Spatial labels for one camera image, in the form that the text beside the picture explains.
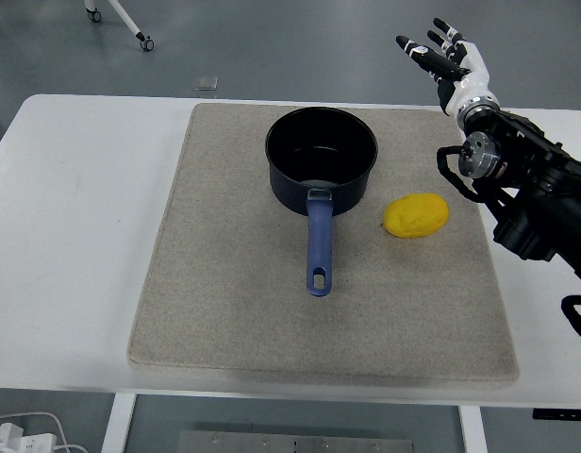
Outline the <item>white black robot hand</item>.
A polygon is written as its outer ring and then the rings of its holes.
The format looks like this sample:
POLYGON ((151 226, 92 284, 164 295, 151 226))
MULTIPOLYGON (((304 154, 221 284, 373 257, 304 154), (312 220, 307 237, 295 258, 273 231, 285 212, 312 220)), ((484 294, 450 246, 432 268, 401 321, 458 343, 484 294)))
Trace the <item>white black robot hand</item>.
POLYGON ((427 32, 434 47, 398 35, 396 43, 437 85, 442 111, 458 115, 466 106, 482 101, 498 109, 498 100, 489 90, 490 74, 476 45, 440 18, 433 19, 436 30, 427 32))

